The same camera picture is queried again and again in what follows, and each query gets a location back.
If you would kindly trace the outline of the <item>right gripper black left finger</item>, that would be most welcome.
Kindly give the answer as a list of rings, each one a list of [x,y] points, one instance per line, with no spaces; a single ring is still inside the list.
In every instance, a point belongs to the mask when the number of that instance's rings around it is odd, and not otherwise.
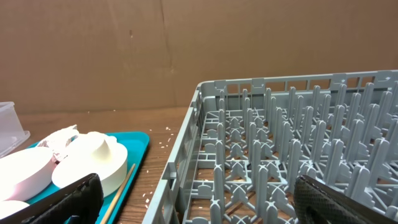
[[[91,173],[1,220],[1,223],[95,223],[104,202],[98,174]]]

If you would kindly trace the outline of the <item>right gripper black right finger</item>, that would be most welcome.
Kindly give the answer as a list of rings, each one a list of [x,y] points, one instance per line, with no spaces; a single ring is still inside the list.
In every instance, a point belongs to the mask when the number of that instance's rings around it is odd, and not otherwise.
[[[397,224],[307,175],[295,181],[294,210],[300,224]]]

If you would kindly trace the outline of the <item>white napkin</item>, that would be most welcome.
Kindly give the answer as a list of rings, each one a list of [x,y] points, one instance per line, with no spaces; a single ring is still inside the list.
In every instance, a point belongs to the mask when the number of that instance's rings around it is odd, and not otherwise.
[[[37,147],[47,147],[52,150],[52,160],[58,164],[68,156],[68,146],[77,138],[79,131],[77,125],[60,129],[41,140]]]

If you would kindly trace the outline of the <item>large white plate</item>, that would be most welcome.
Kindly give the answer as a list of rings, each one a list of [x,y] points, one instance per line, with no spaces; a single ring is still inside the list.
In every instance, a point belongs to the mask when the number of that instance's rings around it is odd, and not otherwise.
[[[28,203],[18,200],[5,200],[0,202],[0,219],[6,218],[29,206]]]

